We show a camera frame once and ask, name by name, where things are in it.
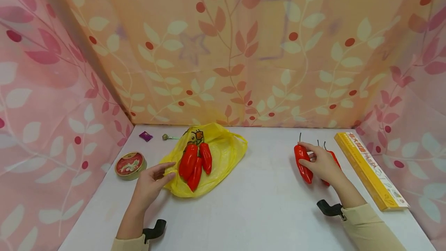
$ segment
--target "round tin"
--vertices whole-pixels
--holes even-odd
[[[132,181],[139,177],[140,173],[147,168],[144,156],[133,151],[121,157],[115,165],[115,173],[120,179]]]

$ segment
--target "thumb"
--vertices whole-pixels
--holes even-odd
[[[312,170],[312,168],[313,168],[313,166],[314,166],[314,165],[313,165],[313,162],[307,161],[307,160],[305,160],[305,159],[299,159],[299,163],[300,163],[302,166],[308,168],[310,171],[313,171],[313,170]]]
[[[164,175],[163,178],[159,179],[156,181],[156,184],[159,186],[159,188],[161,189],[162,187],[164,187],[166,184],[168,184],[171,180],[173,180],[173,178],[175,177],[176,173],[175,172],[170,172],[167,175]]]

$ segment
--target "beige sleeve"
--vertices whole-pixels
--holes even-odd
[[[360,251],[406,250],[370,204],[342,209],[342,212],[347,218],[344,228]]]
[[[115,239],[111,251],[147,251],[149,242],[144,244],[146,236],[142,235],[137,239]]]

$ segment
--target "yellow plastic bag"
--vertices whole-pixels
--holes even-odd
[[[176,162],[176,165],[166,170],[166,173],[178,173],[183,150],[188,142],[209,144],[212,155],[212,171],[206,175],[202,171],[200,183],[192,192],[187,183],[177,174],[165,188],[169,189],[173,195],[182,198],[196,198],[210,192],[220,183],[243,158],[248,146],[247,141],[239,134],[230,133],[226,128],[218,124],[198,125],[190,127],[181,137],[175,148],[164,157],[160,163]]]

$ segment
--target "tin lid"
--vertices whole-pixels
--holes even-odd
[[[141,153],[134,151],[127,153],[121,157],[115,165],[115,172],[121,177],[131,175],[141,168],[143,165],[144,157]]]

